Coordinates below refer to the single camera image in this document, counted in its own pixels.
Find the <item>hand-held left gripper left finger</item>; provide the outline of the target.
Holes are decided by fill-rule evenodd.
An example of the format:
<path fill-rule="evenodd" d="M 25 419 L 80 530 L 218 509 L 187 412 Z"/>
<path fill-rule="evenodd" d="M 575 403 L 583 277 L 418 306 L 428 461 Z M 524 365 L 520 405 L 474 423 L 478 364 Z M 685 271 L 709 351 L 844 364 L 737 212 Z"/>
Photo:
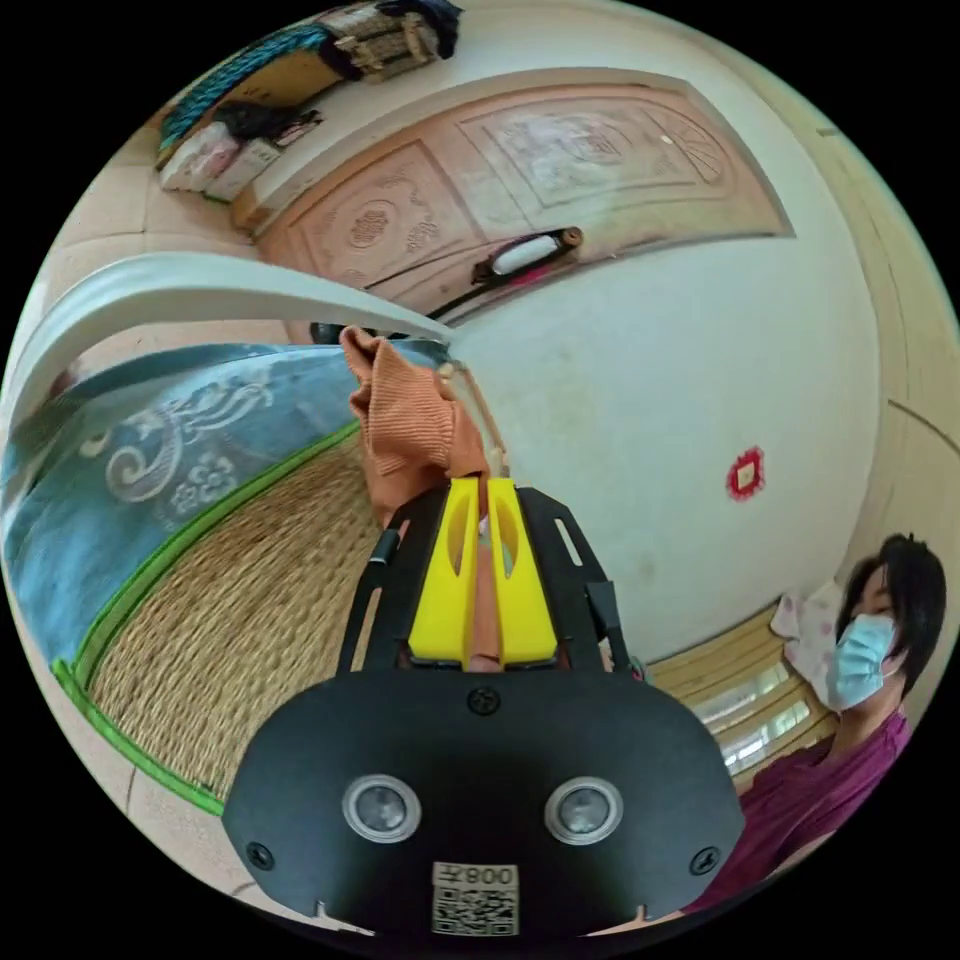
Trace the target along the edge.
<path fill-rule="evenodd" d="M 479 481 L 454 479 L 443 498 L 408 635 L 415 663 L 470 660 L 478 567 Z"/>

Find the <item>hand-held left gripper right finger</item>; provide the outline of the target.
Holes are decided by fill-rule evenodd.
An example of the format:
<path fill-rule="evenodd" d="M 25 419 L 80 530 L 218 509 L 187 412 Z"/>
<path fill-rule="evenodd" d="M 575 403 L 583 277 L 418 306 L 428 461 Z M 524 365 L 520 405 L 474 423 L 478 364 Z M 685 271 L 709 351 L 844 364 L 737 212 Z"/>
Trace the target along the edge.
<path fill-rule="evenodd" d="M 487 484 L 500 662 L 532 667 L 552 662 L 557 637 L 517 488 L 507 478 Z"/>

